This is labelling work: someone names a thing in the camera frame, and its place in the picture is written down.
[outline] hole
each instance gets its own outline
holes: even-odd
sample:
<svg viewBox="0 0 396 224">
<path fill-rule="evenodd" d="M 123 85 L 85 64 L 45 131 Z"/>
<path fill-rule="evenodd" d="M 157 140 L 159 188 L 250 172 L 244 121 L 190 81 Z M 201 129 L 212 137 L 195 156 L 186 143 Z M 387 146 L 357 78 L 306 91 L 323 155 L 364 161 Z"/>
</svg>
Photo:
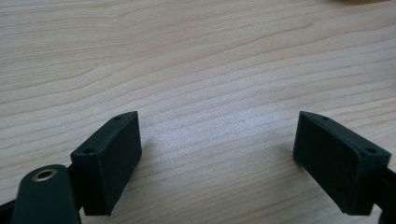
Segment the hole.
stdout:
<svg viewBox="0 0 396 224">
<path fill-rule="evenodd" d="M 53 176 L 56 175 L 56 173 L 58 173 L 58 171 L 56 171 L 54 169 L 43 170 L 43 171 L 40 171 L 37 174 L 35 174 L 32 179 L 35 182 L 41 182 L 41 181 L 51 179 Z"/>
<path fill-rule="evenodd" d="M 376 153 L 376 150 L 373 148 L 370 148 L 370 147 L 366 148 L 366 151 L 368 151 L 370 153 Z"/>
<path fill-rule="evenodd" d="M 87 148 L 87 149 L 84 150 L 84 153 L 85 153 L 85 154 L 91 154 L 91 153 L 93 153 L 94 151 L 95 151 L 94 148 Z"/>
</svg>

